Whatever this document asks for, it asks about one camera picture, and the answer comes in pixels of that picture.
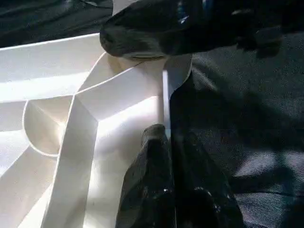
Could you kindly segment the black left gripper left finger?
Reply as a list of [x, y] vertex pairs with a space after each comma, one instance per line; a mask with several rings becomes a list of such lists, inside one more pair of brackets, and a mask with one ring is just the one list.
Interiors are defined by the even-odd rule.
[[162, 124], [142, 134], [141, 151], [124, 176], [115, 226], [176, 227], [171, 152]]

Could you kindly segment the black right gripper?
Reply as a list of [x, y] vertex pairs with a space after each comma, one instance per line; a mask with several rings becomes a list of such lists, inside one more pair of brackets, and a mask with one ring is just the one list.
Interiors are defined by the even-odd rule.
[[250, 0], [248, 23], [237, 47], [256, 51], [257, 57], [273, 57], [280, 51], [284, 36], [304, 31], [302, 0]]

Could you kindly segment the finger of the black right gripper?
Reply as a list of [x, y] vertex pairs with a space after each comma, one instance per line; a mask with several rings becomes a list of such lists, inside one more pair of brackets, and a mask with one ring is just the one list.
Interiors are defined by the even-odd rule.
[[234, 45], [230, 0], [139, 0], [108, 19], [100, 43], [114, 57], [162, 57]]

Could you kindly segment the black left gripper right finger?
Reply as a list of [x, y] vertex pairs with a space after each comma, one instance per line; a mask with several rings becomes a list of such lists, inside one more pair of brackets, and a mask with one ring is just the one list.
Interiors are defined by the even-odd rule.
[[228, 180], [194, 134], [171, 137], [179, 228], [242, 228]]

